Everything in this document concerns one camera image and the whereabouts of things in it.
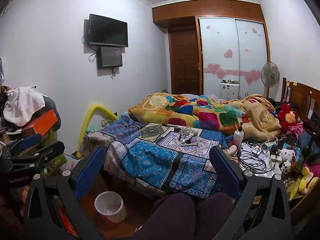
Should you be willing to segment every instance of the patchwork bedspread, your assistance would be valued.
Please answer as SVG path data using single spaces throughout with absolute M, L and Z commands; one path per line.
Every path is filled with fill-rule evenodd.
M 244 139 L 265 141 L 281 131 L 278 119 L 270 113 L 274 110 L 261 95 L 215 102 L 206 96 L 189 100 L 182 95 L 155 93 L 130 107 L 129 114 L 141 123 L 191 126 L 224 135 L 232 135 L 243 122 Z
M 173 128 L 142 124 L 124 115 L 105 129 L 86 135 L 83 149 L 102 145 L 106 148 L 104 169 L 108 173 L 159 196 L 183 191 L 207 198 L 221 190 L 209 150 L 225 142 L 218 131 L 201 130 L 201 136 L 200 147 L 181 147 L 179 133 Z

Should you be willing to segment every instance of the cardboard box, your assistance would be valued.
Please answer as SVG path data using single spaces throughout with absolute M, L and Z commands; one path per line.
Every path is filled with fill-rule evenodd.
M 43 137 L 57 121 L 58 118 L 56 116 L 56 113 L 53 109 L 51 109 L 27 123 L 23 127 L 21 134 L 24 138 L 37 133 L 41 134 L 41 136 Z

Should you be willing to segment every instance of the purple pants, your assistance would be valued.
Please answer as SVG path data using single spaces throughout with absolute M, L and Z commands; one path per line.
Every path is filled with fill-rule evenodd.
M 129 239 L 211 240 L 232 210 L 225 193 L 215 193 L 197 207 L 187 195 L 170 195 L 155 203 L 151 217 Z

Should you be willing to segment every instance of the door frame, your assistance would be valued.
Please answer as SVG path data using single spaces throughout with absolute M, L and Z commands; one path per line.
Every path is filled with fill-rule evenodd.
M 172 45 L 171 45 L 171 33 L 173 31 L 180 31 L 180 30 L 196 30 L 197 34 L 198 34 L 198 31 L 197 31 L 197 24 L 196 25 L 190 25 L 190 26 L 181 26 L 181 27 L 174 27 L 174 28 L 169 28 L 168 29 L 168 39 L 169 39 L 169 55 L 170 55 L 170 75 L 171 75 L 171 93 L 173 93 L 173 91 L 175 91 L 175 86 L 174 86 L 174 82 L 173 82 L 173 76 L 174 76 L 174 73 L 173 73 L 173 61 L 172 61 L 172 55 L 173 55 L 173 52 L 172 52 Z
M 249 22 L 257 22 L 257 23 L 262 23 L 263 24 L 263 29 L 264 29 L 264 34 L 266 38 L 266 46 L 267 46 L 267 61 L 270 61 L 270 47 L 269 47 L 269 38 L 268 38 L 268 32 L 267 32 L 267 26 L 265 21 L 255 21 L 255 20 L 250 20 L 244 18 L 236 18 L 236 17 L 217 17 L 217 16 L 200 16 L 200 15 L 195 15 L 195 21 L 196 21 L 196 30 L 197 30 L 197 38 L 198 38 L 198 50 L 199 50 L 199 84 L 200 84 L 200 95 L 203 93 L 203 57 L 202 57 L 202 43 L 201 43 L 201 29 L 200 29 L 200 24 L 199 24 L 199 19 L 201 18 L 227 18 L 227 19 L 234 19 L 234 20 L 243 20 L 243 21 L 249 21 Z M 265 87 L 265 95 L 266 98 L 269 96 L 269 88 Z

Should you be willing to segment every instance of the flat screen tv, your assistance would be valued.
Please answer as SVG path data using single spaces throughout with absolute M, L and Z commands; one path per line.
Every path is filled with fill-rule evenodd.
M 108 17 L 90 14 L 89 42 L 92 45 L 128 47 L 128 24 Z

